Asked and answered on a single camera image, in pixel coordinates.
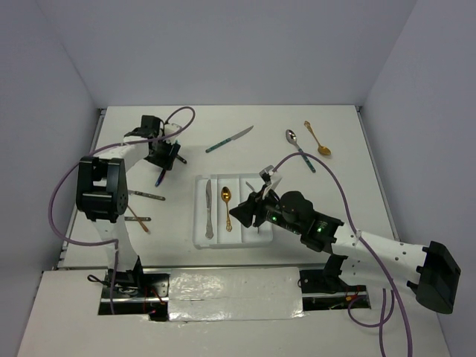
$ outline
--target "table knife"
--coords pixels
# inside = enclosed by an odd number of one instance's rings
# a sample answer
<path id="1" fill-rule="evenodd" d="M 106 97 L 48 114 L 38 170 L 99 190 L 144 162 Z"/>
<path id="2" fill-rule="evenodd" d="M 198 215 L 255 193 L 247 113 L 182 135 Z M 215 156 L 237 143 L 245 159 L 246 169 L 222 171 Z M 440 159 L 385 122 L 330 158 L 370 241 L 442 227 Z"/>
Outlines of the table knife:
<path id="1" fill-rule="evenodd" d="M 147 197 L 148 199 L 158 199 L 159 201 L 165 201 L 165 197 L 152 195 L 151 193 L 145 193 L 145 192 L 134 191 L 134 190 L 127 190 L 127 192 L 129 193 L 129 195 L 136 195 L 136 196 Z"/>
<path id="2" fill-rule="evenodd" d="M 152 221 L 152 218 L 150 218 L 150 217 L 137 217 L 137 218 L 135 218 L 135 217 L 133 217 L 133 216 L 125 216 L 125 217 L 124 217 L 124 220 L 125 220 L 126 222 L 135 222 L 135 221 L 137 221 L 138 219 L 140 219 L 142 222 L 150 222 L 150 221 Z"/>
<path id="3" fill-rule="evenodd" d="M 207 188 L 205 190 L 207 196 L 207 233 L 205 236 L 208 239 L 213 238 L 213 227 L 211 225 L 211 180 L 207 181 Z"/>
<path id="4" fill-rule="evenodd" d="M 225 139 L 224 141 L 219 142 L 217 145 L 213 145 L 212 147 L 209 147 L 208 149 L 205 150 L 206 153 L 209 153 L 211 151 L 214 151 L 215 149 L 218 149 L 219 147 L 225 145 L 226 143 L 229 143 L 232 140 L 236 140 L 238 138 L 241 138 L 244 134 L 248 134 L 252 129 L 254 128 L 254 125 L 250 126 L 249 128 L 246 128 L 245 130 L 239 132 L 238 134 L 235 134 L 228 139 Z"/>

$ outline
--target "silver spoon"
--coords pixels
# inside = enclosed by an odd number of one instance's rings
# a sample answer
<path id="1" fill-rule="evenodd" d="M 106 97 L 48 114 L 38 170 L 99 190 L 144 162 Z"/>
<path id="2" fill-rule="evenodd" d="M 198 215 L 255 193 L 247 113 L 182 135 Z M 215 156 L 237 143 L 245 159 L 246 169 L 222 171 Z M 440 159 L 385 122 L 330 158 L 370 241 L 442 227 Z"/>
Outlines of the silver spoon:
<path id="1" fill-rule="evenodd" d="M 292 144 L 298 150 L 298 152 L 303 152 L 303 150 L 297 143 L 298 138 L 296 138 L 296 134 L 290 129 L 286 130 L 286 140 L 288 141 L 288 143 Z M 306 162 L 309 169 L 311 169 L 311 171 L 315 173 L 315 168 L 312 166 L 311 161 L 309 161 L 309 159 L 304 155 L 302 155 L 302 158 Z"/>

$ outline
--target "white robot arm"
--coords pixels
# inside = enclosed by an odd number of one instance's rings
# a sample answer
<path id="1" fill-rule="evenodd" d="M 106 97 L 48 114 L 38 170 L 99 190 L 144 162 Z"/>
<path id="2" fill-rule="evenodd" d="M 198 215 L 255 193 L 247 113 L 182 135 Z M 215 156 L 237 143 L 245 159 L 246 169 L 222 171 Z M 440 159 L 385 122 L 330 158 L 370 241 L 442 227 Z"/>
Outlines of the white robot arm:
<path id="1" fill-rule="evenodd" d="M 268 221 L 301 235 L 300 241 L 308 248 L 331 254 L 324 269 L 327 291 L 363 285 L 390 288 L 381 266 L 359 239 L 362 235 L 400 291 L 415 295 L 428 309 L 453 311 L 461 270 L 444 245 L 431 242 L 426 247 L 360 231 L 355 234 L 349 224 L 315 211 L 299 191 L 279 197 L 274 188 L 281 177 L 270 168 L 260 173 L 265 181 L 260 192 L 250 193 L 247 201 L 230 210 L 245 227 Z"/>
<path id="2" fill-rule="evenodd" d="M 131 245 L 124 212 L 128 204 L 126 173 L 138 161 L 149 162 L 171 170 L 180 145 L 176 137 L 161 142 L 129 145 L 144 139 L 159 138 L 180 129 L 175 124 L 161 128 L 161 120 L 144 115 L 141 127 L 126 134 L 123 145 L 114 147 L 98 156 L 81 159 L 78 171 L 77 207 L 84 211 L 96 227 L 102 241 L 118 240 L 118 272 L 133 271 L 140 265 L 139 256 Z M 115 247 L 105 245 L 108 267 L 114 268 Z"/>

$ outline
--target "cutlery organizer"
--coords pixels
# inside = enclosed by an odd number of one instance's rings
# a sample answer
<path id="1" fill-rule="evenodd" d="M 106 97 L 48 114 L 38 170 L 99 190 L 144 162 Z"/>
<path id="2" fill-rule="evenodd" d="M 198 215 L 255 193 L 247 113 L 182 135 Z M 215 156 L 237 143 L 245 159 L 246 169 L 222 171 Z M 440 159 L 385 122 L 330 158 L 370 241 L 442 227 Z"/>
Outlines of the cutlery organizer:
<path id="1" fill-rule="evenodd" d="M 207 181 L 211 180 L 211 222 L 213 238 L 205 236 L 207 228 Z M 259 229 L 245 228 L 234 217 L 231 219 L 231 232 L 226 231 L 226 204 L 221 197 L 222 188 L 231 191 L 228 207 L 235 208 L 246 201 L 251 192 L 248 182 L 256 191 L 264 182 L 257 174 L 219 174 L 197 176 L 194 184 L 193 244 L 196 248 L 253 248 L 269 244 L 273 240 L 271 223 L 264 222 Z"/>

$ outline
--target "white wall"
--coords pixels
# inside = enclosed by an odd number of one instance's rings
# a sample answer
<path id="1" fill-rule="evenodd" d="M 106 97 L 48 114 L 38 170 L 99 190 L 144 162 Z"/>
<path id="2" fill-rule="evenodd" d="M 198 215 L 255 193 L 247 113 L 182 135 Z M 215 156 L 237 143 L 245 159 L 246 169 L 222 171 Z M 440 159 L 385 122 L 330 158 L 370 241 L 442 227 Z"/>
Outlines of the white wall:
<path id="1" fill-rule="evenodd" d="M 364 104 L 401 238 L 445 243 L 462 268 L 455 357 L 476 350 L 476 1 L 419 0 Z"/>
<path id="2" fill-rule="evenodd" d="M 95 105 L 34 0 L 0 10 L 0 355 L 16 356 L 42 269 L 61 242 L 48 226 L 49 196 L 87 152 Z M 57 201 L 65 230 L 72 182 Z"/>
<path id="3" fill-rule="evenodd" d="M 362 104 L 415 0 L 38 0 L 101 106 Z"/>

